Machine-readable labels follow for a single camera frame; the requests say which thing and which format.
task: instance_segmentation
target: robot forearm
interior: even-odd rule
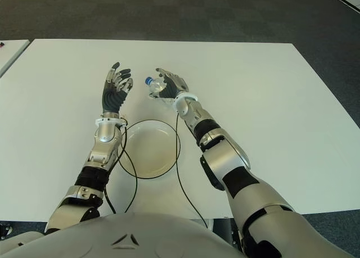
[[[119,109],[132,88],[130,70],[115,73],[119,64],[109,71],[102,96],[103,115],[96,120],[94,146],[75,182],[67,191],[47,223],[46,233],[64,229],[81,221],[99,216],[103,191],[109,181],[109,170],[116,161],[116,153],[122,141],[121,126],[126,122],[119,118]]]
[[[165,82],[172,79],[172,73],[159,71]],[[169,90],[176,92],[174,108],[202,150],[200,162],[206,176],[227,193],[248,257],[352,257],[324,239],[274,188],[254,176],[242,148],[196,96],[181,89]]]

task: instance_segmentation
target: white plate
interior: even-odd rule
[[[135,123],[128,129],[126,151],[134,163],[137,177],[157,178],[169,171],[175,164],[175,130],[159,120],[145,120]],[[126,154],[120,162],[128,173],[135,176]]]

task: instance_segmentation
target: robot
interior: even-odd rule
[[[116,164],[126,122],[119,111],[133,87],[131,71],[107,74],[103,114],[94,146],[45,235],[27,232],[0,243],[1,258],[15,257],[352,257],[324,239],[268,183],[250,172],[242,148],[204,110],[184,79],[156,69],[166,87],[154,98],[172,98],[193,135],[212,186],[225,191],[239,229],[239,251],[193,221],[165,214],[125,213],[100,217],[109,172]]]

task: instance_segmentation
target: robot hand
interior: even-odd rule
[[[103,113],[113,112],[118,114],[127,94],[133,87],[133,79],[130,78],[130,69],[124,69],[117,73],[120,63],[115,63],[107,74],[102,94]]]
[[[189,91],[184,79],[177,74],[173,74],[170,71],[161,68],[157,68],[156,71],[159,72],[159,77],[164,78],[166,87],[162,91],[152,94],[151,97],[175,99],[180,93]]]

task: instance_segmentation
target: gray carpet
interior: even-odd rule
[[[0,0],[0,39],[35,38],[293,43],[360,126],[360,14],[338,0]],[[359,210],[306,218],[360,257]]]

